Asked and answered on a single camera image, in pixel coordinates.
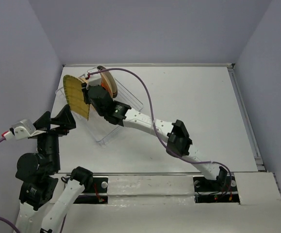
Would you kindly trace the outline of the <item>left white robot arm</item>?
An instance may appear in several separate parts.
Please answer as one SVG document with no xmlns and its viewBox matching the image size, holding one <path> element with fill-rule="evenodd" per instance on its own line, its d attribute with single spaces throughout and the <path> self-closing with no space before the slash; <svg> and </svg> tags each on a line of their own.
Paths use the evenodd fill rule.
<svg viewBox="0 0 281 233">
<path fill-rule="evenodd" d="M 76 128 L 76 121 L 67 104 L 56 117 L 45 112 L 35 123 L 28 119 L 12 126 L 17 140 L 36 139 L 37 151 L 20 156 L 16 178 L 23 182 L 19 194 L 20 208 L 16 221 L 20 233 L 55 233 L 69 208 L 82 192 L 91 189 L 93 173 L 83 167 L 72 170 L 66 187 L 47 213 L 58 179 L 60 152 L 59 138 Z"/>
</svg>

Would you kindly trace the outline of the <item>large yellow round plate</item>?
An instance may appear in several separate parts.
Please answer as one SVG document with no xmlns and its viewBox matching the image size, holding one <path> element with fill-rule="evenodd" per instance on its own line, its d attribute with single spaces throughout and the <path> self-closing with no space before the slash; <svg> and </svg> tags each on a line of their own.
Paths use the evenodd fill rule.
<svg viewBox="0 0 281 233">
<path fill-rule="evenodd" d="M 78 79 L 81 81 L 81 83 L 88 83 L 89 82 L 88 76 L 80 76 L 80 77 L 78 77 Z"/>
</svg>

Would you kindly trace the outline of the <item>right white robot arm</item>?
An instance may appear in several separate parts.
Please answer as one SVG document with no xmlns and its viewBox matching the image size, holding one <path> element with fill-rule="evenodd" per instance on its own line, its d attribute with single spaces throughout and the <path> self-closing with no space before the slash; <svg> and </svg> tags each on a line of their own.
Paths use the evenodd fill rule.
<svg viewBox="0 0 281 233">
<path fill-rule="evenodd" d="M 98 115 L 108 123 L 137 129 L 156 136 L 172 157 L 179 158 L 200 171 L 213 190 L 226 185 L 228 171 L 221 164 L 210 161 L 193 144 L 185 124 L 181 120 L 167 122 L 153 119 L 131 106 L 113 100 L 101 85 L 81 84 L 83 99 L 91 104 Z"/>
</svg>

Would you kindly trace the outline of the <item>yellow bamboo-pattern square plate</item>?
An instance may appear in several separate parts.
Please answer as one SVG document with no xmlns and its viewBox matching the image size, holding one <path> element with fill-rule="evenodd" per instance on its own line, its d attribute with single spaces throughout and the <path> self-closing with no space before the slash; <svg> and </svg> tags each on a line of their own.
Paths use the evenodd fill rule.
<svg viewBox="0 0 281 233">
<path fill-rule="evenodd" d="M 71 111 L 88 120 L 90 105 L 84 102 L 81 84 L 81 81 L 77 77 L 71 75 L 65 75 L 63 77 L 65 98 Z"/>
</svg>

